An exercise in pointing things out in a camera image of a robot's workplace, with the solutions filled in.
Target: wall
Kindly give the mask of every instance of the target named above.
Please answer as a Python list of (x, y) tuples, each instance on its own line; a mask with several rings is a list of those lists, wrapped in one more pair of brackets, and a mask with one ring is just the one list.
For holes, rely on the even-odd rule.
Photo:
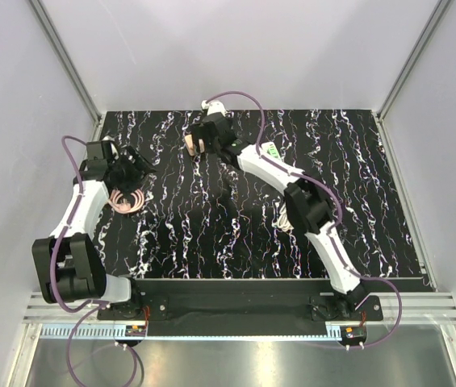
[(386, 117), (437, 283), (456, 300), (456, 2)]
[(0, 379), (38, 286), (31, 244), (56, 226), (70, 198), (60, 137), (89, 139), (92, 130), (27, 2), (0, 1)]
[(436, 2), (44, 0), (100, 110), (378, 109)]

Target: marble pattern surface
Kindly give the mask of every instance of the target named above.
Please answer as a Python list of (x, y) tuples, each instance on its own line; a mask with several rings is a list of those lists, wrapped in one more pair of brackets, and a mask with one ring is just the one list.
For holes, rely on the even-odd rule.
[[(254, 141), (260, 116), (235, 111)], [(131, 144), (157, 172), (140, 213), (106, 206), (94, 242), (106, 270), (136, 278), (316, 278), (326, 271), (304, 235), (274, 227), (278, 192), (216, 155), (191, 158), (183, 136), (199, 111), (108, 112), (102, 136)], [(418, 277), (382, 141), (368, 110), (267, 110), (266, 141), (288, 164), (319, 173), (344, 205), (339, 235), (361, 273)]]

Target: metal corner post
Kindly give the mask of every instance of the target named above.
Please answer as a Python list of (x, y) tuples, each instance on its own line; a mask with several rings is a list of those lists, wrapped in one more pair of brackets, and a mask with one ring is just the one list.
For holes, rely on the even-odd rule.
[(442, 21), (443, 16), (448, 11), (450, 4), (453, 0), (439, 0), (434, 7), (432, 14), (429, 17), (429, 20), (425, 24), (423, 31), (421, 32), (420, 37), (416, 41), (414, 48), (411, 50), (411, 53), (408, 56), (407, 61), (405, 62), (400, 74), (396, 78), (394, 85), (391, 88), (391, 91), (386, 97), (386, 100), (382, 104), (382, 107), (377, 112), (379, 119), (385, 119), (387, 113), (391, 109), (392, 104), (396, 100), (396, 97), (402, 90), (408, 76), (411, 74), (412, 69), (416, 65), (416, 62), (420, 59), (421, 54), (427, 47), (430, 38), (432, 37), (433, 33), (436, 31), (437, 26)]
[(68, 78), (72, 82), (73, 87), (77, 91), (77, 94), (82, 100), (85, 108), (88, 110), (91, 119), (93, 119), (94, 125), (99, 123), (101, 118), (101, 113), (98, 111), (97, 106), (94, 104), (93, 99), (91, 98), (88, 90), (84, 86), (82, 79), (80, 78), (75, 66), (73, 65), (72, 60), (67, 53), (65, 46), (63, 45), (59, 34), (57, 33), (56, 28), (53, 25), (48, 12), (46, 11), (42, 0), (27, 0), (31, 6), (34, 15), (40, 22), (40, 26), (43, 28), (44, 33), (46, 34), (48, 41), (52, 45), (54, 52), (57, 54), (57, 57), (61, 61), (63, 68), (68, 75)]

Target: reflective metal surface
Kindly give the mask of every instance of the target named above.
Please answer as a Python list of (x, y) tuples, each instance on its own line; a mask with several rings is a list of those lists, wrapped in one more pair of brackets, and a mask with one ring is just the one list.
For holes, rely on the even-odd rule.
[[(370, 329), (371, 340), (385, 332), (382, 327)], [(103, 340), (73, 342), (73, 362), (103, 345)], [(436, 327), (400, 327), (383, 345), (350, 353), (307, 343), (242, 342), (147, 341), (136, 350), (144, 361), (146, 387), (456, 386)], [(65, 370), (65, 341), (41, 339), (27, 385), (74, 386)], [(131, 372), (131, 357), (118, 348), (102, 351), (77, 368), (82, 382), (92, 387), (122, 385)]]

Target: white wall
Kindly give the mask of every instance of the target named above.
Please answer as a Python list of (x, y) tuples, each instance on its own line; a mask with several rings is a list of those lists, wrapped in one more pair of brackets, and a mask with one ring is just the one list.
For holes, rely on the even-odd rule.
[(89, 139), (92, 130), (27, 2), (0, 1), (0, 379), (38, 286), (31, 244), (69, 201), (73, 174), (60, 137)]
[(437, 283), (456, 299), (456, 2), (386, 117)]
[(102, 111), (378, 109), (436, 2), (44, 0)]

